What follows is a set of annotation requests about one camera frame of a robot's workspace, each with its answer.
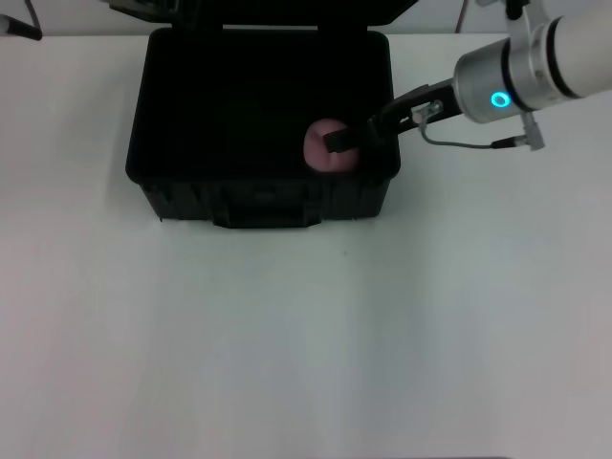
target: black cable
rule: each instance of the black cable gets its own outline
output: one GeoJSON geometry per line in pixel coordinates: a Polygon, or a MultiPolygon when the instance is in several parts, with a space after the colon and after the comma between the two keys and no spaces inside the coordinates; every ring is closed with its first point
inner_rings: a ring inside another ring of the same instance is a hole
{"type": "Polygon", "coordinates": [[[470,6],[470,0],[463,0],[463,6],[459,13],[459,19],[457,20],[457,26],[455,27],[455,33],[461,33],[463,23],[466,21],[466,14],[468,13],[468,7],[470,6]]]}
{"type": "Polygon", "coordinates": [[[432,145],[438,145],[438,146],[458,146],[459,148],[472,148],[472,149],[476,149],[476,150],[491,150],[492,149],[492,146],[490,144],[489,145],[474,145],[472,143],[433,141],[427,135],[426,130],[427,130],[427,121],[424,120],[421,124],[419,124],[419,131],[421,131],[421,136],[423,137],[423,140],[425,142],[427,142],[427,143],[431,143],[432,145]]]}
{"type": "Polygon", "coordinates": [[[0,33],[7,33],[8,35],[23,36],[32,40],[42,39],[42,30],[40,29],[40,22],[38,21],[38,15],[32,5],[31,0],[24,0],[26,8],[30,13],[33,25],[27,24],[23,21],[15,19],[14,17],[0,14],[0,33]]]}
{"type": "Polygon", "coordinates": [[[28,9],[28,13],[30,14],[30,18],[32,19],[32,23],[33,25],[39,29],[40,29],[40,21],[38,20],[38,14],[36,14],[36,10],[34,9],[34,6],[32,4],[32,0],[23,0],[23,2],[26,4],[26,8],[28,9]]]}

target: pink ball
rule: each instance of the pink ball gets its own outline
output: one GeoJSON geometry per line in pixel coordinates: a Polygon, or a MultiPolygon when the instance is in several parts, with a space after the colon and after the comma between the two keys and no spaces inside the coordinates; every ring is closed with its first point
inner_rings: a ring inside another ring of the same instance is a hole
{"type": "Polygon", "coordinates": [[[353,170],[360,158],[357,148],[342,153],[330,153],[323,142],[323,136],[346,129],[348,126],[338,120],[319,120],[308,128],[304,139],[304,160],[319,172],[348,172],[353,170]]]}

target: black plastic case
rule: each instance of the black plastic case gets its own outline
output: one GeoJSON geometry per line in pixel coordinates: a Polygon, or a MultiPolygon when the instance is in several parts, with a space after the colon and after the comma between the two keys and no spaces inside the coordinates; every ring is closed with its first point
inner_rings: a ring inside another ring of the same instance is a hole
{"type": "Polygon", "coordinates": [[[214,16],[223,23],[319,27],[153,32],[127,175],[162,219],[297,228],[377,216],[400,169],[397,141],[362,150],[350,173],[323,174],[304,162],[304,135],[323,118],[363,122],[393,99],[388,42],[367,25],[414,3],[303,0],[279,11],[276,0],[227,0],[214,16]]]}

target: blue led ring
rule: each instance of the blue led ring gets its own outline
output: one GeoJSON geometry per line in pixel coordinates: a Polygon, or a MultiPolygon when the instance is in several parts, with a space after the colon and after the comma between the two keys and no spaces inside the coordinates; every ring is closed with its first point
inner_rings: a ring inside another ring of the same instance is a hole
{"type": "Polygon", "coordinates": [[[493,93],[491,96],[491,104],[497,108],[506,108],[508,105],[512,103],[510,96],[506,93],[493,93]]]}

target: white table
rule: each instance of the white table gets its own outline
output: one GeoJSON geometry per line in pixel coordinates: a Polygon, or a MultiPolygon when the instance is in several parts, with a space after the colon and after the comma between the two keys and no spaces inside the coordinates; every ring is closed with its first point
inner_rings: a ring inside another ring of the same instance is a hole
{"type": "MultiPolygon", "coordinates": [[[[390,36],[396,94],[497,38],[390,36]]],[[[610,95],[538,153],[402,136],[373,221],[161,224],[123,171],[146,41],[0,40],[0,457],[609,457],[610,95]]]]}

